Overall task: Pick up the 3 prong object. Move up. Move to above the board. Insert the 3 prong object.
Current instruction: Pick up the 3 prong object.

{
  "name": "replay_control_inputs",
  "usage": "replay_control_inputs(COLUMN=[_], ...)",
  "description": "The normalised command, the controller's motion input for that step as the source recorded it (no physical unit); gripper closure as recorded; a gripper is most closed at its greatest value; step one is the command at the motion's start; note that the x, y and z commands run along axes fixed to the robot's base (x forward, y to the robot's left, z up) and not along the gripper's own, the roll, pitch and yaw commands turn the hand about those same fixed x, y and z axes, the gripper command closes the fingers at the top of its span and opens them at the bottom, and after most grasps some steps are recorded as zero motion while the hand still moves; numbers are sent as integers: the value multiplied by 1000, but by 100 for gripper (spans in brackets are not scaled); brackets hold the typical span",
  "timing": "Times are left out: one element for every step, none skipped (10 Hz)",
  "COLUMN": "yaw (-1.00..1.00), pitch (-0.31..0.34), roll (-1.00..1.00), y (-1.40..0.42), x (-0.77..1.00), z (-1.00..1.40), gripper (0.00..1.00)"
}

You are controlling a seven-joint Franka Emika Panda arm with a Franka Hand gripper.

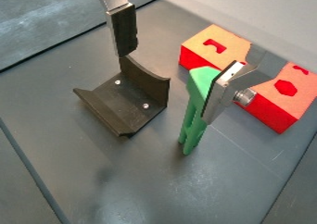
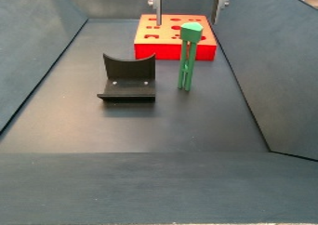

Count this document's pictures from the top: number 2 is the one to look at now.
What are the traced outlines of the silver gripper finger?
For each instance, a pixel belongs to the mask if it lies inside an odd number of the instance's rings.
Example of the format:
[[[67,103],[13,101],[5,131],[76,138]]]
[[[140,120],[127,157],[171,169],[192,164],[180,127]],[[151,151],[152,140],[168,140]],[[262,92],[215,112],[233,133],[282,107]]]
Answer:
[[[156,25],[162,25],[162,0],[148,0],[148,6],[155,10]]]
[[[226,2],[227,0],[214,0],[213,15],[211,15],[213,24],[218,23],[221,10],[225,8]]]

